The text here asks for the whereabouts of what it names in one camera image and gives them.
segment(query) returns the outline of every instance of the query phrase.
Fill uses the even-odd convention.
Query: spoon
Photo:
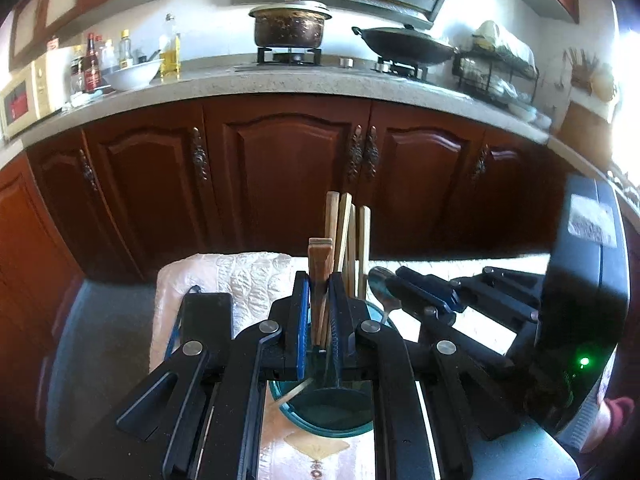
[[[395,274],[385,267],[373,267],[369,269],[369,287],[375,298],[382,304],[385,314],[382,317],[381,324],[385,324],[389,314],[393,310],[402,308],[402,303],[398,298],[393,296],[386,288],[385,280],[394,277]]]

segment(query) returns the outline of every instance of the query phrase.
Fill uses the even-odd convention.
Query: granite countertop
[[[455,114],[500,128],[533,142],[547,145],[577,170],[591,178],[606,178],[599,170],[549,134],[518,118],[449,89],[389,77],[372,70],[333,67],[246,65],[183,72],[180,81],[162,83],[127,92],[114,92],[94,102],[62,112],[24,131],[0,149],[0,168],[26,147],[75,126],[136,108],[208,97],[245,93],[313,93],[353,96],[407,104]],[[640,232],[640,212],[619,192],[623,214]]]

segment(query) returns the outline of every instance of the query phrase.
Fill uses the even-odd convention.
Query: metal screw
[[[182,347],[182,353],[185,355],[193,356],[202,352],[202,343],[200,341],[188,341]]]
[[[363,332],[366,332],[368,334],[375,334],[376,332],[380,332],[380,323],[370,319],[363,321],[360,327],[362,328]]]
[[[438,352],[444,355],[451,355],[456,352],[456,346],[451,341],[439,341],[436,348]]]
[[[280,328],[280,325],[272,319],[266,319],[260,323],[258,328],[263,334],[273,334]]]

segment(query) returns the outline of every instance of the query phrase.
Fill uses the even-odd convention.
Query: gray floor
[[[49,386],[47,455],[55,460],[148,373],[152,285],[85,282],[71,309]]]

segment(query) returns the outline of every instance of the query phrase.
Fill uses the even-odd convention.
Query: black wok
[[[428,34],[414,30],[411,25],[404,28],[351,27],[356,36],[362,39],[376,54],[385,60],[411,66],[437,65],[450,59],[454,48],[448,44],[434,40]]]

